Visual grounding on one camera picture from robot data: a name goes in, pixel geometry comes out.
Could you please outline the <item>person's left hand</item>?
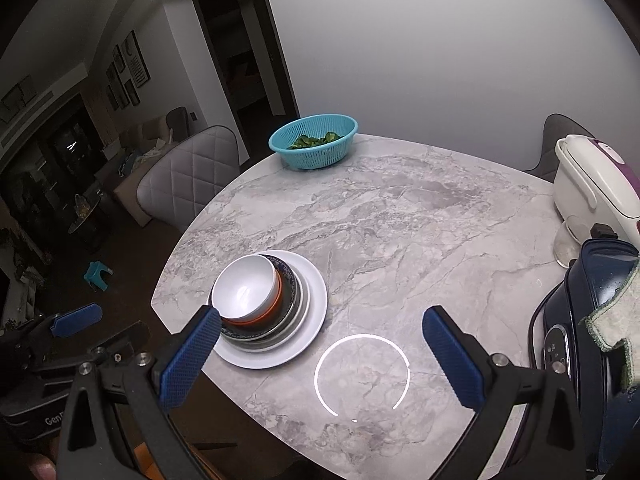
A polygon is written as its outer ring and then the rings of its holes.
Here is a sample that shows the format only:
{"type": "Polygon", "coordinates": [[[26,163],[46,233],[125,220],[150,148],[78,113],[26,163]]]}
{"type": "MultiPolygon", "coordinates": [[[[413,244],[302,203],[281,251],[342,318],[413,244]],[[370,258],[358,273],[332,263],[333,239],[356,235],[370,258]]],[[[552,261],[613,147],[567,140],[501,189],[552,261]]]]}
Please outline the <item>person's left hand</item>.
{"type": "Polygon", "coordinates": [[[35,479],[56,480],[58,478],[56,463],[59,444],[59,437],[36,443],[34,450],[27,457],[27,467],[35,479]]]}

